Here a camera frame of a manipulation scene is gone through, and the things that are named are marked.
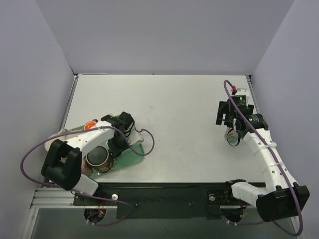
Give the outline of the beige bird mug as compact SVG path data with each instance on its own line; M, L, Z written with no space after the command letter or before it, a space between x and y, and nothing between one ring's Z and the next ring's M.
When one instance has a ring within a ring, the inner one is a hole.
M226 142L232 147L237 147L241 141L239 132L230 127L226 129L224 138Z

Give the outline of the black gold-rimmed mug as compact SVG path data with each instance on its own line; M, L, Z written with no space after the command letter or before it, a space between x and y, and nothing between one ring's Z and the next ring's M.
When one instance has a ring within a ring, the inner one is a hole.
M86 155L87 163L99 173L109 172L115 165L114 158L104 146L97 146Z

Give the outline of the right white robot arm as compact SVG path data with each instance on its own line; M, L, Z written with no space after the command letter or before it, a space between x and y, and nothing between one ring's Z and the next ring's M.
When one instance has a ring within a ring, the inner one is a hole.
M216 124L224 124L248 144L264 177L265 188L243 179L231 180L230 187L222 192L223 199L229 204L241 200L254 206L265 222L295 217L305 206L310 192L289 173L272 141L268 124L261 114L254 114L253 109L244 95L220 101Z

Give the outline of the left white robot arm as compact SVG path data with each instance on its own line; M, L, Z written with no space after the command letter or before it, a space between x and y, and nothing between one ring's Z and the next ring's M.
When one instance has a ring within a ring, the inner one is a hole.
M102 117L92 128L78 133L68 140L54 140L48 150L41 175L66 191L74 190L85 194L91 205L102 201L103 193L99 185L82 173L82 160L94 161L105 157L111 161L127 150L132 143L128 141L135 125L133 117L126 112L113 117Z

